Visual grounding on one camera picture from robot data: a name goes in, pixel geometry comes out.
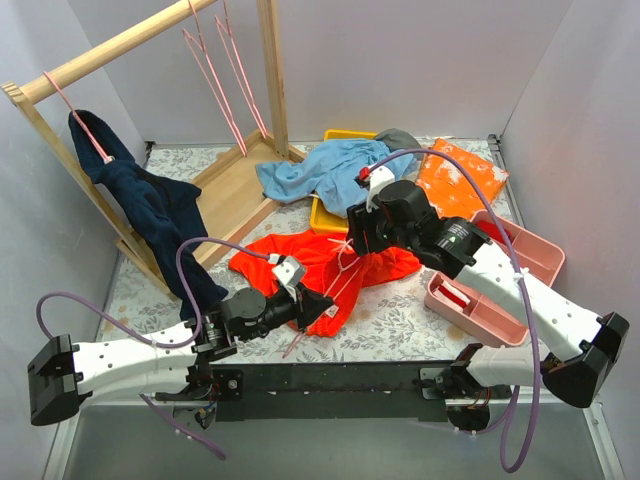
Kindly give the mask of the orange mesh shorts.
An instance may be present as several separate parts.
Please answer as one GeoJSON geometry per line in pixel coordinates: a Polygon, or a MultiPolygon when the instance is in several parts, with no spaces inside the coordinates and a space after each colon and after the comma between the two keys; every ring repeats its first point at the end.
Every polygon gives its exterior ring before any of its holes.
{"type": "MultiPolygon", "coordinates": [[[[278,253],[295,257],[306,267],[303,284],[324,294],[338,274],[337,255],[344,240],[346,236],[343,234],[318,234],[307,230],[289,235],[270,234],[249,244],[248,249],[260,254],[278,253]]],[[[342,263],[348,265],[356,256],[354,250],[346,250],[342,263]]],[[[335,336],[350,317],[362,289],[401,280],[421,269],[421,264],[411,253],[395,247],[360,258],[355,265],[355,268],[361,267],[360,271],[334,301],[334,306],[307,330],[309,336],[335,336]]],[[[351,271],[345,272],[332,293],[339,290],[351,274],[351,271]]]]}

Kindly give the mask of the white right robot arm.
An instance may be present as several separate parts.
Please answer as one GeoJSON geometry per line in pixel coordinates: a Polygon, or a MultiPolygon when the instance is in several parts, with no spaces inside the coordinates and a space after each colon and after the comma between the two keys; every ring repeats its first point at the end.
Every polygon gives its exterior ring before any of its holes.
{"type": "Polygon", "coordinates": [[[362,180],[365,201],[347,210],[356,254],[407,251],[425,267],[487,297],[521,323],[533,312],[531,346],[494,348],[475,343],[442,373],[440,387],[475,397],[496,385],[541,381],[565,403],[591,405],[618,361],[629,330],[615,312],[599,315],[567,300],[533,275],[516,271],[485,232],[461,217],[441,218],[425,192],[409,180],[362,180]],[[532,346],[539,347],[533,354],[532,346]]]}

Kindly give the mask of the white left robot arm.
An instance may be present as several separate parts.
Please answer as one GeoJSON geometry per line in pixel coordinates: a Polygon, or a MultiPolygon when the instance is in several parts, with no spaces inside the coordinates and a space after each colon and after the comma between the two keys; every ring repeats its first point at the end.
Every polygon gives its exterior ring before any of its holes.
{"type": "Polygon", "coordinates": [[[241,342],[266,337],[287,323],[312,326],[333,305],[329,296],[298,285],[272,296],[244,288],[201,319],[143,336],[75,343],[48,340],[27,366],[30,422],[48,426],[75,416],[102,398],[152,395],[160,401],[237,400],[230,383],[241,375],[217,373],[214,362],[236,354],[241,342]]]}

